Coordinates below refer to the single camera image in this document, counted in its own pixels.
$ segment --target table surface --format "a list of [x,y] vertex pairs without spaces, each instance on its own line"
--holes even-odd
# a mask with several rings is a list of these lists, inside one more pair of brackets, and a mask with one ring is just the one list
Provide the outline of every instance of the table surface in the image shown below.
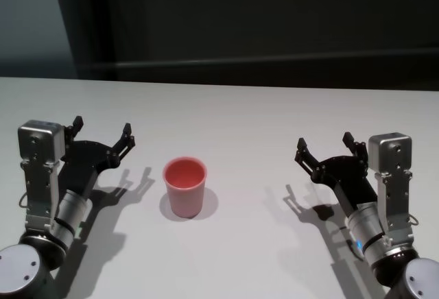
[[[137,146],[97,181],[107,200],[62,275],[67,298],[382,298],[340,230],[334,194],[293,161],[297,140],[305,137],[325,159],[348,154],[345,131],[358,141],[410,135],[415,246],[439,261],[438,110],[432,92],[3,78],[0,248],[24,230],[17,128],[29,119],[68,125],[82,115],[77,140],[112,145],[130,122]],[[170,211],[162,170],[177,156],[196,156],[208,169],[203,210],[193,219]],[[323,215],[312,209],[319,204],[327,204]]]

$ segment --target gray wall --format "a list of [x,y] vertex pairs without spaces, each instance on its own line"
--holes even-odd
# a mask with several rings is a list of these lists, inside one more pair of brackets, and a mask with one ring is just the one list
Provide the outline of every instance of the gray wall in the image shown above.
[[0,0],[0,76],[75,77],[58,0]]

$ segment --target metal bracket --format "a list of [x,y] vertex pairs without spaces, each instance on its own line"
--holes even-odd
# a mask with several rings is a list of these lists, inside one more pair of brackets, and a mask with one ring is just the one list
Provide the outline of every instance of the metal bracket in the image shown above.
[[388,245],[412,243],[409,215],[412,138],[401,133],[370,137],[369,165],[378,180],[378,216]]
[[57,123],[32,120],[18,132],[27,192],[25,227],[50,232],[59,203],[56,169],[65,153],[64,128]]

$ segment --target pink cup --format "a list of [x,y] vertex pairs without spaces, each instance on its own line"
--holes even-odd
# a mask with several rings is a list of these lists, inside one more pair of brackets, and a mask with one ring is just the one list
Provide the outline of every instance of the pink cup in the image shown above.
[[166,164],[163,179],[172,212],[182,218],[200,213],[206,177],[206,166],[194,157],[179,157]]

